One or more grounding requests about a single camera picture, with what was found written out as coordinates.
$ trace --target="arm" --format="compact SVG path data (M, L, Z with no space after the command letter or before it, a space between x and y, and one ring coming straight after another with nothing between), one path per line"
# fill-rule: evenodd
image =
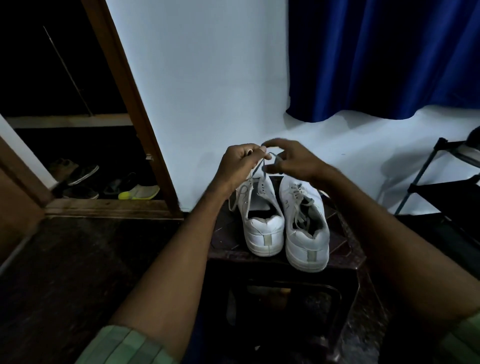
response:
M399 222L340 171L299 142L273 139L284 160L266 166L325 191L335 202L365 252L431 333L442 336L480 309L480 282Z
M255 144L231 146L204 195L113 315L114 325L161 342L180 360L187 349L204 280L208 248L224 201L265 155Z

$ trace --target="closet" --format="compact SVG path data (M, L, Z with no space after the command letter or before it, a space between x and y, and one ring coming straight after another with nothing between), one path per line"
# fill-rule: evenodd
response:
M0 114L58 181L47 213L181 217L106 3L0 8Z

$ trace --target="shoelace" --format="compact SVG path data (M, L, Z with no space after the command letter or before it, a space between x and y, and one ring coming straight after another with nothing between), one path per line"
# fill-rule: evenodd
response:
M310 217L306 216L301 210L300 206L312 206L314 204L314 200L312 198L306 197L306 191L302 187L301 183L295 184L294 186L291 187L293 189L293 195L295 197L299 197L300 195L302 196L302 201L304 198L309 199L310 201L307 202L306 204L299 203L295 204L295 214L293 215L293 223L297 227L297 229L304 229L308 231L310 227Z
M278 160L282 160L282 158L280 158L277 154L273 153L273 152L268 152L269 154L271 154L272 156L275 157L275 162L277 162ZM256 177L254 178L253 176L255 175L255 173L258 171L258 169L260 168L260 166L264 166L265 165L265 159L262 158L257 166L255 167L255 169L253 170L253 172L251 172L250 176L243 182L248 182L248 181L252 181L253 183L253 180L260 180L260 177ZM264 179L267 177L267 172L264 171ZM228 199L228 209L230 211L233 211L235 210L235 208L237 207L238 203L239 203L239 197L241 194L245 194L248 192L248 189L249 189L249 185L248 184L244 184L240 187L240 190L239 190L239 194L237 195L237 197L235 198L235 203L233 204L232 207L230 207L230 199Z

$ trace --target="hand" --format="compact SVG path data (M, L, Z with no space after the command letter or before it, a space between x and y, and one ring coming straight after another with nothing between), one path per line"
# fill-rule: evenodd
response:
M322 185L327 178L340 173L295 140L276 138L267 140L263 145L283 149L278 155L283 159L281 162L264 166L267 173L285 173L298 180L307 181L318 189L323 188Z
M209 189L220 191L227 199L240 184L247 179L250 171L262 158L272 159L266 154L265 146L257 144L242 144L229 146L220 161L218 170Z

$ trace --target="forearm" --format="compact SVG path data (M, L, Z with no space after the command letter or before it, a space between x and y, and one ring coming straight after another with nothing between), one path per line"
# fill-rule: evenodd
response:
M207 190L177 233L112 317L161 342L180 360L187 348L202 291L208 248L225 201Z
M441 335L480 309L480 283L340 172L324 183L367 255L431 331Z

